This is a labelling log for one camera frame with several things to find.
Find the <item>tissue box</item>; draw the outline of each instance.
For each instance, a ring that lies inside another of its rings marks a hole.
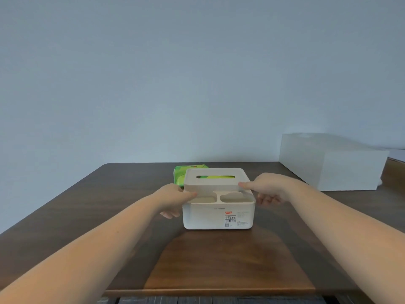
[[[209,176],[228,176],[212,178]],[[238,182],[249,181],[241,168],[188,169],[184,190],[198,196],[183,205],[187,229],[249,229],[253,225],[256,199]]]
[[[375,190],[388,153],[332,134],[294,133],[283,134],[279,161],[321,191]]]

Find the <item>wall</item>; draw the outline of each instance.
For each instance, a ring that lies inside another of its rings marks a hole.
[[[0,232],[107,162],[405,147],[404,0],[1,0]]]

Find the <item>green plastic packaging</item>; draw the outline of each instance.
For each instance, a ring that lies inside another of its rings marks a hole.
[[[173,171],[173,177],[175,179],[175,184],[178,186],[184,186],[185,171],[189,168],[208,168],[205,164],[198,165],[179,165],[175,167]],[[235,176],[201,176],[200,178],[235,178]]]

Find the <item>dark brown tabletop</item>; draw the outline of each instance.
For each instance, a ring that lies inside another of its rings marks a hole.
[[[134,201],[173,182],[176,165],[109,163],[0,235],[0,289]],[[207,163],[296,177],[271,163]],[[405,231],[405,197],[375,191],[328,192],[338,201]],[[182,218],[157,215],[106,291],[125,295],[270,295],[357,292],[291,204],[256,207],[250,230],[189,231]]]

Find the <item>green tissue package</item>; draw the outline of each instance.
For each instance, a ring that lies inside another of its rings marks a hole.
[[[178,186],[184,186],[185,171],[189,168],[208,168],[208,166],[206,166],[205,164],[176,166],[175,170],[173,171],[175,184],[177,184]]]

